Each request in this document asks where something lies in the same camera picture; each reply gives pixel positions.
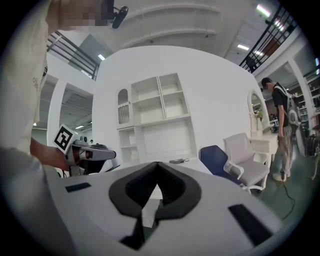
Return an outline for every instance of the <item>black t-shirt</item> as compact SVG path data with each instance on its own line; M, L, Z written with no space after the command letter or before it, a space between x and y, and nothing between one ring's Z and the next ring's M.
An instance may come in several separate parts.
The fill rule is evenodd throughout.
M273 90L273 93L272 93L272 99L273 99L274 106L276 107L276 117L277 117L278 121L280 122L280 118L279 118L279 108L278 108L278 106L283 105L284 111L285 111L286 113L288 113L288 110L287 110L287 108L288 108L288 106L287 106L287 104L288 104L288 97L285 96L282 91L280 91L279 89L275 88L275 89ZM286 114L284 114L283 127L286 127L286 126L288 126L288 117L287 117Z

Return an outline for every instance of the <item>backpack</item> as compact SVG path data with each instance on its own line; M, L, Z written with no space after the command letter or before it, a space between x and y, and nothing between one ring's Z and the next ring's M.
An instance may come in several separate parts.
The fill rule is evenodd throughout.
M275 85L274 88L279 89L279 91L287 97L287 112L284 113L288 118L289 124L298 128L301 125L301 119L296 97L288 93L281 85Z

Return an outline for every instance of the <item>blue chair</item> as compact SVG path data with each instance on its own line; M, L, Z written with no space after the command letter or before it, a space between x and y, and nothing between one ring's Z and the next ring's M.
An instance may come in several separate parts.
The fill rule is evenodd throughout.
M225 178L237 185L242 184L240 180L224 170L228 161L228 156L217 145L201 148L199 152L199 159L213 175Z

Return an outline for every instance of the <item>white chair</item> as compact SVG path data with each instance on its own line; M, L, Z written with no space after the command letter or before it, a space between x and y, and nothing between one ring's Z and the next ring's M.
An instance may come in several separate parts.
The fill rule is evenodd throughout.
M268 166L264 165L267 154L254 152L245 133L225 138L224 143L229 157L229 173L237 177L250 194L251 189L265 189L270 172Z

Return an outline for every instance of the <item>black rectangle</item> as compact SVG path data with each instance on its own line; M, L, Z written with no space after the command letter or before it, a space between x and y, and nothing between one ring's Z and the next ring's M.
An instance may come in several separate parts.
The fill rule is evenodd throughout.
M68 191L68 193L70 193L70 192L74 192L74 191L78 191L78 190L83 190L83 189L86 189L89 187L91 187L91 185L87 182L84 182L84 183L79 183L76 185L66 186L65 189L66 189L66 191Z
M236 204L228 209L255 246L272 236L272 233L243 204Z

